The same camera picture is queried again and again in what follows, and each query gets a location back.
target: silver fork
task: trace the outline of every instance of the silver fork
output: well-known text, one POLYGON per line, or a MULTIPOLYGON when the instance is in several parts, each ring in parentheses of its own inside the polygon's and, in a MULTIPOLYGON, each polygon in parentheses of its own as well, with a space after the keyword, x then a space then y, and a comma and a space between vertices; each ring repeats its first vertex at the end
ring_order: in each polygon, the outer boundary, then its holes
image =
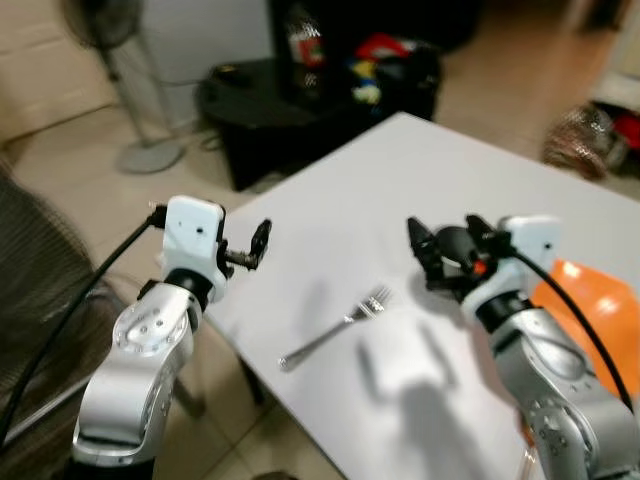
POLYGON ((390 295, 391 290, 385 286, 380 286, 373 290, 361 302, 353 307, 350 314, 342 317, 342 321, 340 323, 336 324, 330 330, 327 330, 325 333, 306 345, 278 359, 280 369, 285 372, 290 372, 300 365, 300 363, 313 353, 320 345, 330 338, 333 338, 345 328, 357 322, 372 319, 376 315, 382 313, 384 311, 385 302, 389 299, 390 295))

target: white table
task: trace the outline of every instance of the white table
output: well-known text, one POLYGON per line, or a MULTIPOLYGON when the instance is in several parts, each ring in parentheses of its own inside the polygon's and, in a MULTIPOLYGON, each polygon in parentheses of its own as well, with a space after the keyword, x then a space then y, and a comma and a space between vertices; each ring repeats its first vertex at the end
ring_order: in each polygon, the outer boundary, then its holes
POLYGON ((408 216, 462 224, 469 212, 557 215, 563 258, 640 286, 640 205, 409 115, 226 222, 236 246, 265 217, 273 231, 260 269, 238 272, 213 322, 349 479, 515 478, 523 442, 483 332, 424 290, 408 246, 408 216), (388 313, 278 369, 380 282, 396 292, 388 313))

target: electric fan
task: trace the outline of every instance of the electric fan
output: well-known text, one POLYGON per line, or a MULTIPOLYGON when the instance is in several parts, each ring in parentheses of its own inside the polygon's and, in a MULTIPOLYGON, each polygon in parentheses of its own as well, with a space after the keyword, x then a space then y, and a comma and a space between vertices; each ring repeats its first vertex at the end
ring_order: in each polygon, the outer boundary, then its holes
POLYGON ((182 146, 173 139, 150 140, 145 135, 112 55, 115 48, 138 34, 142 0, 61 0, 60 6, 78 42, 98 52, 138 136, 138 141, 120 154, 118 168, 128 173, 153 173, 169 168, 182 156, 182 146))

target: cord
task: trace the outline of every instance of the cord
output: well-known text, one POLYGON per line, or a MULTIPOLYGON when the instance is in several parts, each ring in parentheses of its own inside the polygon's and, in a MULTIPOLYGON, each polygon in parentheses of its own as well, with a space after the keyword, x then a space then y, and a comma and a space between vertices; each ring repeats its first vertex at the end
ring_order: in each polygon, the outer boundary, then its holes
POLYGON ((165 205, 158 205, 156 209, 153 211, 151 215, 149 215, 145 221, 136 228, 131 235, 129 235, 124 242, 120 244, 118 248, 116 248, 109 257, 102 262, 102 265, 98 267, 98 269, 91 276, 87 284, 84 288, 74 297, 74 299, 69 303, 67 308, 62 315, 62 318, 58 322, 58 324, 54 327, 54 329, 47 337, 47 340, 44 342, 42 347, 38 353, 36 353, 25 369, 22 371, 20 378, 16 382, 16 385, 13 387, 13 391, 11 392, 11 397, 7 402, 7 406, 2 413, 2 418, 0 419, 0 450, 4 448, 4 442, 7 437, 7 433, 9 432, 9 428, 11 427, 11 421, 13 420, 13 416, 18 409, 18 405, 24 394, 31 377, 36 372, 38 365, 47 355, 48 351, 51 349, 53 344, 55 343, 58 335, 64 329, 65 325, 71 319, 75 310, 84 302, 85 297, 93 290, 96 286, 100 278, 105 274, 105 272, 113 265, 113 263, 127 250, 133 242, 135 242, 150 226, 154 226, 157 228, 164 228, 165 220, 167 217, 167 207, 165 205))
POLYGON ((582 313, 578 305, 576 305, 569 294, 560 286, 558 282, 553 279, 551 275, 549 275, 544 269, 542 269, 529 257, 523 255, 515 248, 511 249, 511 256, 513 258, 517 258, 527 267, 533 270, 547 285, 549 285, 553 289, 554 292, 558 294, 558 296, 567 305, 567 307, 569 307, 569 310, 571 310, 571 313, 573 313, 573 315, 578 319, 578 322, 580 322, 582 328, 587 332, 587 335, 589 335, 589 338, 595 345, 598 353, 600 353, 602 360, 604 360, 604 363, 607 365, 609 374, 611 375, 611 378, 613 378, 613 381, 616 384, 616 388, 618 389, 620 400, 622 400, 622 403, 624 403, 627 408, 633 413, 633 402, 631 401, 631 396, 629 395, 629 392, 627 391, 627 388, 622 381, 620 372, 613 362, 611 355, 609 355, 607 347, 604 346, 604 343, 602 343, 602 340, 587 320, 587 317, 585 317, 584 313, 582 313))
POLYGON ((222 148, 220 144, 220 135, 210 135, 200 142, 198 148, 203 152, 215 152, 222 148))

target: orange cover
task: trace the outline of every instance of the orange cover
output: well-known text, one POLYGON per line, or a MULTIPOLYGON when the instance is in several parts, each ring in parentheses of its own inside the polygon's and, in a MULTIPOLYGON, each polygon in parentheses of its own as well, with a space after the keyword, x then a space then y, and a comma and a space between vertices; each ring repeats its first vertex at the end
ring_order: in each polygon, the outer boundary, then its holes
MULTIPOLYGON (((552 277, 578 304, 618 368, 629 394, 640 392, 640 306, 633 289, 618 279, 572 262, 558 260, 552 277)), ((578 320, 545 283, 536 288, 532 302, 546 308, 589 355, 600 382, 618 395, 609 371, 578 320)))

